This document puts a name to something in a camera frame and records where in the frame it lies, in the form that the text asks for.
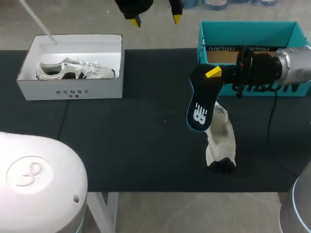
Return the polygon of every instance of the white sneaker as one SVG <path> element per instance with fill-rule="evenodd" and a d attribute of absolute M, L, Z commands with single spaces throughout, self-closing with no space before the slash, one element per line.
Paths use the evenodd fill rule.
<path fill-rule="evenodd" d="M 37 64 L 36 77 L 40 80 L 55 79 L 113 79 L 116 73 L 110 67 L 99 63 L 66 58 L 58 64 Z"/>
<path fill-rule="evenodd" d="M 208 138 L 206 162 L 210 166 L 214 161 L 219 162 L 229 158 L 235 164 L 235 137 L 228 112 L 218 102 L 215 103 L 213 119 L 205 131 Z"/>

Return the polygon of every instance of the logo on robot base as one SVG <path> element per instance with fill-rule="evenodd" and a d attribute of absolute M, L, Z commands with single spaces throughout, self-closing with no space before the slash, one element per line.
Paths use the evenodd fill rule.
<path fill-rule="evenodd" d="M 45 159 L 36 156 L 23 157 L 11 164 L 6 173 L 6 180 L 16 192 L 33 194 L 50 184 L 52 170 Z"/>

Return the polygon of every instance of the shoe box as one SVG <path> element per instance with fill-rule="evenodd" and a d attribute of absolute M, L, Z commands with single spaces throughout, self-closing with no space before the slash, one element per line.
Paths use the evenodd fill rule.
<path fill-rule="evenodd" d="M 200 24 L 197 57 L 200 64 L 235 65 L 244 46 L 255 52 L 273 55 L 277 49 L 308 45 L 298 22 L 277 21 L 202 21 Z M 303 97 L 311 83 L 278 86 L 280 97 Z M 226 84 L 220 96 L 235 96 L 232 84 Z M 244 96 L 274 96 L 260 87 L 245 86 Z"/>
<path fill-rule="evenodd" d="M 17 77 L 26 100 L 78 100 L 122 98 L 124 48 L 119 34 L 36 36 Z M 112 79 L 39 80 L 37 64 L 57 64 L 65 58 L 98 62 L 115 71 Z"/>

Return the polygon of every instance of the gray floor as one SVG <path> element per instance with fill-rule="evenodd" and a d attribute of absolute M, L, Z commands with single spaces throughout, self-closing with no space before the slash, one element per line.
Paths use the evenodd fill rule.
<path fill-rule="evenodd" d="M 155 0 L 130 26 L 113 0 L 28 0 L 57 33 L 121 33 L 126 49 L 197 46 L 200 20 L 294 20 L 311 36 L 310 0 L 279 0 L 275 7 L 232 4 L 225 11 L 185 10 L 174 24 L 168 0 Z M 0 0 L 0 50 L 26 50 L 42 31 L 17 0 Z M 118 233 L 277 233 L 277 193 L 120 193 Z M 89 220 L 87 233 L 97 232 Z"/>

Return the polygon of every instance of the white shoe box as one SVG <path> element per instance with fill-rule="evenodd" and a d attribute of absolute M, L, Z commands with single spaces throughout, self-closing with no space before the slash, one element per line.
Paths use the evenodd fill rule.
<path fill-rule="evenodd" d="M 117 34 L 36 36 L 17 83 L 26 100 L 78 100 L 122 98 L 124 49 L 123 37 Z M 99 62 L 116 72 L 114 79 L 38 80 L 37 63 L 57 64 L 66 57 L 86 62 Z"/>

